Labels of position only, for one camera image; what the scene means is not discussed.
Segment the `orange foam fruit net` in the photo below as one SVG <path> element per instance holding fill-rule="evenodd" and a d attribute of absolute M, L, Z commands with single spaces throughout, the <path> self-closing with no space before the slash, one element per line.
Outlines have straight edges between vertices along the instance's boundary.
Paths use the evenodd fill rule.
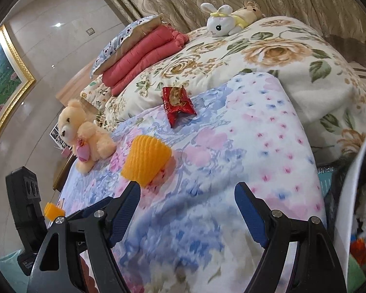
<path fill-rule="evenodd" d="M 163 141 L 148 135 L 139 135 L 132 141 L 121 176 L 145 188 L 167 164 L 172 149 Z"/>

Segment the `red snack wrapper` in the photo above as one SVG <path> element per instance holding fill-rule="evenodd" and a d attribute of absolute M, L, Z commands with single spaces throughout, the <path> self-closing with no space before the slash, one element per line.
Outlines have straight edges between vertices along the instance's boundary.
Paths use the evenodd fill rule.
<path fill-rule="evenodd" d="M 174 128 L 179 114 L 196 115 L 192 101 L 183 86 L 163 87 L 162 93 L 164 111 L 172 128 Z"/>

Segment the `white black trash bin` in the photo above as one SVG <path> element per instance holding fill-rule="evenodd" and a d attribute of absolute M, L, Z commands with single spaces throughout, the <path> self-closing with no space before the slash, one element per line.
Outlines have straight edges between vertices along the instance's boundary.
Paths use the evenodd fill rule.
<path fill-rule="evenodd" d="M 366 140 L 358 153 L 329 163 L 329 191 L 325 195 L 329 234 L 349 292 L 366 292 L 366 262 L 357 264 L 352 242 L 366 240 Z"/>

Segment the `cream teddy bear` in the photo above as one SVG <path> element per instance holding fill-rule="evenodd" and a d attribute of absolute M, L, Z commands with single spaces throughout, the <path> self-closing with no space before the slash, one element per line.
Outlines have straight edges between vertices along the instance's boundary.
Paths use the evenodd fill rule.
<path fill-rule="evenodd" d="M 72 147 L 77 157 L 76 168 L 87 174 L 99 160 L 105 160 L 116 151 L 116 143 L 104 129 L 90 122 L 78 99 L 71 99 L 58 117 L 59 136 Z"/>

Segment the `pastel floral bedsheet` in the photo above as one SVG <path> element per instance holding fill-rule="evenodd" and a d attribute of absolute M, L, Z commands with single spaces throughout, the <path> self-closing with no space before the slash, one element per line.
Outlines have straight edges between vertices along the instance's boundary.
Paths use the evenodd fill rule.
<path fill-rule="evenodd" d="M 87 175 L 72 168 L 67 214 L 118 197 L 132 141 L 146 134 L 173 155 L 141 199 L 113 254 L 132 292 L 242 292 L 262 255 L 234 198 L 245 182 L 290 218 L 325 219 L 313 152 L 294 107 L 268 73 L 236 75 L 192 99 L 195 116 L 170 126 L 158 106 L 120 124 L 115 154 Z"/>

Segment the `gold framed painting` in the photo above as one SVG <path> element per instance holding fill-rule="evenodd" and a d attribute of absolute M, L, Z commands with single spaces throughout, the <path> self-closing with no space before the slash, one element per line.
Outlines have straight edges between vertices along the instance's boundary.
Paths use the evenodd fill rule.
<path fill-rule="evenodd" d="M 0 136 L 35 83 L 4 25 L 0 27 Z"/>

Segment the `floral cream quilt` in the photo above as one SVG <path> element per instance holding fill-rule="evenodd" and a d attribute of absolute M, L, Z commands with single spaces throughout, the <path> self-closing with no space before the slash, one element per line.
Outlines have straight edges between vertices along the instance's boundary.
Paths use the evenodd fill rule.
<path fill-rule="evenodd" d="M 297 19 L 270 17 L 232 36 L 206 28 L 187 34 L 178 53 L 145 69 L 114 97 L 102 74 L 82 97 L 106 130 L 162 103 L 163 87 L 197 95 L 242 73 L 278 78 L 304 126 L 318 161 L 357 153 L 366 139 L 366 85 L 319 33 Z"/>

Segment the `blue patterned pillow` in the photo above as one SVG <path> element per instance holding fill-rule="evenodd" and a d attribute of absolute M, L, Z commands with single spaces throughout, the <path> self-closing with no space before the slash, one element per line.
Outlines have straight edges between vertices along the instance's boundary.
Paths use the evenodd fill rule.
<path fill-rule="evenodd" d="M 115 36 L 98 54 L 90 77 L 98 76 L 112 67 L 132 49 L 139 41 L 159 27 L 163 22 L 163 15 L 149 15 L 135 20 Z"/>

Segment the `folded red blanket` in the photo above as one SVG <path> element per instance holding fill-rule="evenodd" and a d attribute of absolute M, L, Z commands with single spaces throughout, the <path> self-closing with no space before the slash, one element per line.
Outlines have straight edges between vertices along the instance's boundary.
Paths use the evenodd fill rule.
<path fill-rule="evenodd" d="M 102 81 L 116 97 L 141 72 L 179 51 L 189 42 L 183 34 L 170 26 L 160 25 L 142 38 L 121 59 L 102 74 Z"/>

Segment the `white bunny plush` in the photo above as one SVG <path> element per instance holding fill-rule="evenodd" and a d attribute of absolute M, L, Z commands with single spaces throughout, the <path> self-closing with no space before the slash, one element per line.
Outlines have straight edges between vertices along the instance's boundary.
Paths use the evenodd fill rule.
<path fill-rule="evenodd" d="M 217 9 L 211 3 L 202 3 L 200 8 L 209 13 L 206 27 L 214 37 L 237 34 L 248 27 L 246 20 L 233 14 L 230 5 L 222 5 Z"/>

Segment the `tan small bear plush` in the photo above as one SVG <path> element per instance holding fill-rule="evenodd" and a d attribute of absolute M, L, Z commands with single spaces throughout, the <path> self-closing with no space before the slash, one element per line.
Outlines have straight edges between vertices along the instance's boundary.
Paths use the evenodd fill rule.
<path fill-rule="evenodd" d="M 244 6 L 237 11 L 233 11 L 231 16 L 235 19 L 237 27 L 242 29 L 245 29 L 254 22 L 265 18 L 264 13 L 251 1 L 246 2 Z"/>

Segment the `photo frame on nightstand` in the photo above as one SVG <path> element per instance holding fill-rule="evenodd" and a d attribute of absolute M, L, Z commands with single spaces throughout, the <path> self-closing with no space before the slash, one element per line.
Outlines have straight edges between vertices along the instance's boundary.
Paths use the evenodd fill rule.
<path fill-rule="evenodd" d="M 49 136 L 56 143 L 60 150 L 65 150 L 66 148 L 70 149 L 70 147 L 60 137 L 57 124 L 51 129 Z"/>

